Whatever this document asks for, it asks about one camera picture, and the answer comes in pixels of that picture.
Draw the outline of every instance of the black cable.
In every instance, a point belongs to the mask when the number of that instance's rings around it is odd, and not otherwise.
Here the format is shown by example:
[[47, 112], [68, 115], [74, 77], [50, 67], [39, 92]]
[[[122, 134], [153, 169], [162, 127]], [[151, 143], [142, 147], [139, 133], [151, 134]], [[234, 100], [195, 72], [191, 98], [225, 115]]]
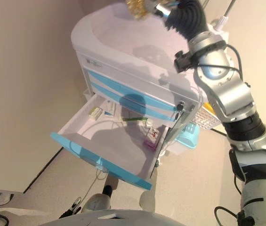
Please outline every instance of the black cable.
[[217, 220], [219, 226], [223, 226], [223, 225], [221, 224], [221, 222], [220, 222], [219, 219], [218, 219], [218, 213], [217, 213], [218, 210], [224, 210], [224, 211], [226, 211], [227, 213], [230, 213], [232, 216], [234, 216], [234, 217], [237, 219], [237, 216], [236, 216], [235, 213], [231, 212], [230, 210], [228, 210], [228, 209], [225, 208], [225, 207], [217, 206], [217, 207], [214, 209], [214, 216], [216, 217], [216, 220]]
[[238, 191], [238, 193], [242, 194], [242, 192], [240, 191], [240, 189], [238, 188], [238, 186], [236, 184], [236, 175], [234, 176], [234, 186], [235, 186], [236, 190]]
[[206, 6], [208, 5], [209, 1], [210, 1], [210, 0], [205, 0], [205, 1], [203, 2], [203, 4], [202, 4], [203, 9], [206, 8]]
[[241, 60], [241, 56], [240, 54], [238, 53], [237, 49], [235, 47], [233, 47], [232, 45], [229, 45], [227, 44], [227, 47], [230, 48], [236, 55], [237, 57], [237, 61], [238, 61], [238, 67], [240, 69], [240, 77], [241, 77], [241, 80], [243, 80], [243, 75], [242, 75], [242, 60]]
[[238, 74], [240, 75], [240, 78], [242, 79], [241, 71], [235, 67], [229, 67], [229, 66], [223, 66], [223, 65], [198, 65], [198, 67], [217, 67], [217, 68], [225, 68], [225, 69], [233, 70], [233, 71], [238, 72]]
[[236, 0], [232, 0], [232, 1], [230, 2], [230, 5], [228, 6], [228, 8], [227, 8], [227, 10], [226, 10], [226, 12], [225, 12], [225, 14], [224, 14], [224, 16], [228, 16], [228, 14], [229, 14], [230, 10], [232, 9], [232, 6], [234, 5], [235, 1], [236, 1]]

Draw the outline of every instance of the electrical cable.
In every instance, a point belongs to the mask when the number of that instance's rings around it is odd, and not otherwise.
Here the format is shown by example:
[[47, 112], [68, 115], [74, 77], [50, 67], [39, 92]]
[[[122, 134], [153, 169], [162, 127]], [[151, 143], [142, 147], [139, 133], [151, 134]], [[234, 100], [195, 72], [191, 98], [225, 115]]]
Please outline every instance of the electrical cable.
[[226, 10], [226, 12], [225, 12], [225, 14], [224, 14], [224, 16], [228, 16], [228, 14], [229, 14], [230, 10], [232, 9], [232, 7], [233, 7], [235, 1], [236, 1], [236, 0], [232, 0], [232, 1], [230, 2], [230, 5], [228, 6], [228, 8], [227, 8], [227, 10]]
[[210, 0], [205, 0], [205, 1], [203, 2], [203, 4], [202, 4], [203, 9], [206, 8], [206, 6], [208, 5], [209, 1], [210, 1]]
[[219, 219], [218, 219], [218, 213], [217, 213], [218, 210], [224, 210], [224, 211], [226, 211], [227, 213], [231, 214], [232, 216], [234, 216], [234, 217], [237, 219], [237, 216], [236, 216], [235, 213], [231, 212], [230, 210], [228, 210], [228, 209], [225, 208], [225, 207], [217, 206], [217, 207], [214, 209], [214, 216], [216, 217], [216, 220], [217, 220], [219, 226], [223, 226], [223, 225], [221, 224], [221, 222], [220, 222]]
[[104, 179], [106, 178], [107, 174], [106, 174], [103, 178], [99, 178], [99, 175], [100, 175], [101, 173], [102, 173], [102, 171], [100, 171], [100, 172], [98, 173], [98, 169], [96, 170], [96, 176], [95, 176], [95, 179], [93, 180], [92, 184], [90, 185], [90, 187], [89, 187], [88, 191], [86, 192], [85, 196], [82, 198], [81, 203], [85, 200], [85, 198], [86, 198], [87, 195], [89, 194], [89, 192], [90, 192], [91, 188], [93, 187], [93, 185], [95, 184], [95, 182], [96, 182], [97, 180], [104, 180]]
[[242, 73], [239, 69], [235, 67], [229, 67], [229, 66], [223, 66], [223, 65], [198, 65], [198, 67], [216, 67], [216, 68], [224, 68], [224, 69], [229, 69], [238, 72], [240, 75], [240, 78], [242, 79]]
[[238, 188], [238, 186], [236, 184], [236, 175], [234, 176], [234, 186], [235, 186], [236, 190], [238, 191], [238, 193], [242, 194], [242, 192], [240, 191], [240, 189]]
[[236, 55], [237, 57], [237, 61], [238, 61], [238, 67], [239, 67], [239, 70], [240, 70], [240, 77], [241, 77], [241, 80], [243, 80], [243, 75], [242, 75], [242, 60], [241, 60], [241, 56], [240, 54], [238, 53], [237, 49], [235, 47], [233, 47], [232, 45], [229, 45], [227, 44], [227, 47], [230, 48]]

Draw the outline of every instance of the beige wall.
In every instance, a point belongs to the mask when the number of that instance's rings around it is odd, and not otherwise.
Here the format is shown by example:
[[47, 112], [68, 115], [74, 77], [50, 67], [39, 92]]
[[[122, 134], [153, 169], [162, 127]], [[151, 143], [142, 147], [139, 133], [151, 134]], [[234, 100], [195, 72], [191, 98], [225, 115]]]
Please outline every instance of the beige wall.
[[[205, 8], [208, 22], [224, 14], [230, 1], [210, 0]], [[237, 0], [224, 30], [229, 31], [229, 43], [240, 52], [244, 79], [251, 84], [258, 113], [266, 124], [266, 1]]]
[[0, 0], [0, 190], [24, 191], [84, 104], [70, 40], [82, 17], [77, 0]]
[[90, 14], [107, 5], [124, 2], [125, 0], [77, 0], [84, 14]]

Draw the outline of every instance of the drawer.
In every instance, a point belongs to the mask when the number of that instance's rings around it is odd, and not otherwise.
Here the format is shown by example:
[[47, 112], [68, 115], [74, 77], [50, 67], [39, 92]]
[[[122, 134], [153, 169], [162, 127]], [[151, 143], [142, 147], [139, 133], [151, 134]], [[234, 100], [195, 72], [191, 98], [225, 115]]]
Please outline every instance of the drawer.
[[149, 178], [160, 153], [168, 127], [153, 118], [153, 127], [158, 129], [155, 148], [151, 149], [144, 141], [150, 129], [145, 121], [125, 122], [127, 115], [143, 117], [142, 109], [128, 110], [122, 103], [116, 103], [114, 117], [104, 113], [95, 120], [89, 116], [94, 107], [105, 109], [106, 98], [95, 94], [58, 133], [51, 137], [65, 149], [92, 164], [109, 172], [119, 179], [144, 189], [151, 189]]

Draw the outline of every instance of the robotic arm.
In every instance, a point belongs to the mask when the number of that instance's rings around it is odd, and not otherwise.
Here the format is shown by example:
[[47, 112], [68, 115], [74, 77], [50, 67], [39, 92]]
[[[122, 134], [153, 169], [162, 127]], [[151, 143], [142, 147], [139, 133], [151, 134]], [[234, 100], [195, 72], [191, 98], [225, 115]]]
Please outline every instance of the robotic arm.
[[227, 131], [233, 172], [245, 182], [238, 225], [266, 226], [266, 128], [250, 86], [224, 52], [226, 43], [208, 30], [198, 0], [181, 0], [172, 10], [162, 4], [154, 9], [151, 11], [161, 16], [168, 28], [175, 28], [188, 40], [189, 52], [176, 54], [175, 67], [178, 73], [194, 68], [195, 82]]

